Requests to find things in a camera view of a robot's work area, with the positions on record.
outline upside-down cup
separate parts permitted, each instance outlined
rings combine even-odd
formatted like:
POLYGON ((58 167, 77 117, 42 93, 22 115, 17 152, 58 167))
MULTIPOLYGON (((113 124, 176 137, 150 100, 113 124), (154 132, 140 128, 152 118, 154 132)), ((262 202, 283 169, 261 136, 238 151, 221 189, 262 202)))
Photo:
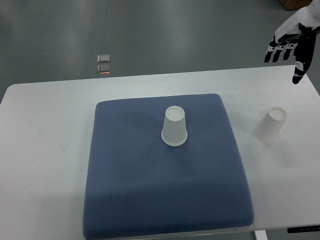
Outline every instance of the upside-down cup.
POLYGON ((170 106, 165 111, 162 140, 169 146, 177 147, 188 137, 185 111, 180 106, 170 106))
POLYGON ((278 106, 272 107, 255 126, 254 134, 262 142, 273 143, 280 134, 287 118, 287 112, 278 106))

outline robotic hand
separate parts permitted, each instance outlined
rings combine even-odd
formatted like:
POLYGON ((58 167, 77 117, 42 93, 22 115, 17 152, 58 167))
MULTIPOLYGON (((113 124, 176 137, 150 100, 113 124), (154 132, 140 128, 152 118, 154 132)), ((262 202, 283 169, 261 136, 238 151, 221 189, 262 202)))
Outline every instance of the robotic hand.
POLYGON ((269 62, 274 52, 272 61, 275 63, 282 50, 285 50, 283 60, 287 60, 294 49, 295 70, 292 82, 299 83, 311 65, 318 33, 320 33, 320 0, 313 0, 309 6, 298 10, 275 31, 264 62, 269 62))

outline blue cushion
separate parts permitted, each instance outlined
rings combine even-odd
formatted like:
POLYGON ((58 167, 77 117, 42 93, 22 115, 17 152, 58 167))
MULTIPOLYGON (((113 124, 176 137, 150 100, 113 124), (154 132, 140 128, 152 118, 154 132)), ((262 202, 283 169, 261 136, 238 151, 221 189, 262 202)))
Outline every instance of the blue cushion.
POLYGON ((97 104, 85 189, 86 239, 248 226, 254 213, 237 143, 219 95, 97 104), (166 145, 168 107, 185 111, 188 138, 166 145))

